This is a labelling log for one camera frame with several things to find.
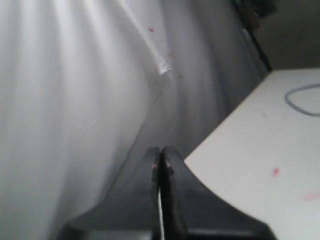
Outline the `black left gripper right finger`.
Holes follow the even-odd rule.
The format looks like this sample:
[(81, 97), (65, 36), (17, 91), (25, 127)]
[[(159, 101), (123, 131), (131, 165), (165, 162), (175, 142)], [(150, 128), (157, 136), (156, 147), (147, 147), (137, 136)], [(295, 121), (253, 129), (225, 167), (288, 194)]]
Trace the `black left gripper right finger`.
[(166, 240), (271, 240), (267, 224), (210, 191), (178, 151), (161, 152), (160, 197)]

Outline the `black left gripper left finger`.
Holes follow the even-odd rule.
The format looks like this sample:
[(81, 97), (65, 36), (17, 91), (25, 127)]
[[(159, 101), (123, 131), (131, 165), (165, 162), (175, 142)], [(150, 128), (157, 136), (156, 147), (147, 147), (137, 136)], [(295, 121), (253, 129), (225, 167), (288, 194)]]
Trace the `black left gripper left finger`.
[(63, 225), (61, 240), (159, 240), (159, 161), (148, 148), (129, 179), (103, 201)]

